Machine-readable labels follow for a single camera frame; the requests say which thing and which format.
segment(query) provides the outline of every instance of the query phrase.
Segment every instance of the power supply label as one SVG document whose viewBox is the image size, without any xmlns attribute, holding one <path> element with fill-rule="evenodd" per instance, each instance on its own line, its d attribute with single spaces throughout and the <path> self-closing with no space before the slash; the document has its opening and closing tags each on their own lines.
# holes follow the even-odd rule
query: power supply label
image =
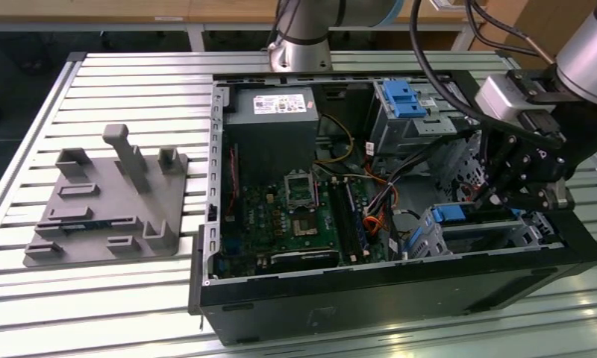
<svg viewBox="0 0 597 358">
<path fill-rule="evenodd" d="M 258 95 L 253 100 L 254 114 L 308 112 L 302 95 Z"/>
</svg>

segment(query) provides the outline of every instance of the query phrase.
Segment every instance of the yellow wire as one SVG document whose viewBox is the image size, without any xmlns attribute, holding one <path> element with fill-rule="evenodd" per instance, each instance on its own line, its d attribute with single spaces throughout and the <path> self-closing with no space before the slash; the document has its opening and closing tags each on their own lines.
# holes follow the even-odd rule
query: yellow wire
<svg viewBox="0 0 597 358">
<path fill-rule="evenodd" d="M 338 127 L 344 130 L 344 132 L 345 132 L 345 134 L 348 135 L 348 138 L 349 138 L 348 153 L 345 153 L 341 157 L 337 157 L 337 158 L 314 160 L 314 162 L 317 162 L 320 164 L 328 164 L 328 163 L 340 162 L 341 160 L 344 160 L 345 158 L 348 158 L 352 155 L 352 152 L 354 150 L 354 138 L 352 136 L 352 133 L 349 133 L 349 130 L 345 128 L 345 126 L 340 122 L 340 120 L 336 119 L 334 116 L 332 116 L 330 114 L 322 113 L 322 117 L 328 117 L 338 125 Z"/>
</svg>

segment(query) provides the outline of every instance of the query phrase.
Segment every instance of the wooden desk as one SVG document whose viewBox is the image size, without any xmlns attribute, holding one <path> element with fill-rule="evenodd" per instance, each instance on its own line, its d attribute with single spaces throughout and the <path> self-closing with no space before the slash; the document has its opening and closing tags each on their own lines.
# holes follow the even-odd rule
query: wooden desk
<svg viewBox="0 0 597 358">
<path fill-rule="evenodd" d="M 0 0 L 0 22 L 185 21 L 190 0 Z"/>
<path fill-rule="evenodd" d="M 396 23 L 408 23 L 412 1 L 405 1 Z M 188 19 L 192 22 L 246 22 L 270 24 L 274 20 L 277 0 L 190 0 Z M 465 14 L 437 11 L 428 0 L 418 14 L 421 23 L 464 23 Z"/>
<path fill-rule="evenodd" d="M 204 51 L 204 31 L 268 31 L 277 0 L 0 0 L 0 31 L 185 31 L 193 51 Z M 372 31 L 409 30 L 410 1 L 392 25 Z M 368 28 L 333 28 L 366 31 Z M 466 50 L 473 32 L 464 13 L 420 10 L 420 31 L 457 34 L 453 50 Z"/>
</svg>

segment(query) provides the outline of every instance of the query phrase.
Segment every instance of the red wire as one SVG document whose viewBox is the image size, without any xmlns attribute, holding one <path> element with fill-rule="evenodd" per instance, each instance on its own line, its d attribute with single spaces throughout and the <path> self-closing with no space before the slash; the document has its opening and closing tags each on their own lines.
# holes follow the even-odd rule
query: red wire
<svg viewBox="0 0 597 358">
<path fill-rule="evenodd" d="M 234 198 L 237 197 L 237 175 L 234 174 L 234 150 L 229 149 L 229 171 L 232 173 L 232 198 L 229 199 L 228 211 L 225 216 L 232 213 L 232 206 L 234 205 Z"/>
</svg>

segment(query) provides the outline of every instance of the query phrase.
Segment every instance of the aluminum extrusion table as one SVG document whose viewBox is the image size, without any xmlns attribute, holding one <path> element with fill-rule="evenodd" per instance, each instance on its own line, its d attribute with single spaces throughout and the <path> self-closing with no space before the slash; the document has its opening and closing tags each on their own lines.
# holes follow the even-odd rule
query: aluminum extrusion table
<svg viewBox="0 0 597 358">
<path fill-rule="evenodd" d="M 430 52 L 436 69 L 482 81 L 514 67 L 492 52 Z M 416 70 L 409 52 L 336 52 L 334 69 Z M 546 357 L 597 354 L 597 266 L 556 281 L 501 311 L 389 327 L 222 347 L 186 313 L 192 236 L 202 223 L 214 73 L 266 72 L 260 53 L 89 54 L 61 71 L 0 182 L 0 357 Z M 165 260 L 79 268 L 26 268 L 33 236 L 63 147 L 114 152 L 99 134 L 125 122 L 145 155 L 177 145 L 190 158 L 182 240 Z M 568 182 L 576 213 L 597 239 L 597 156 Z"/>
</svg>

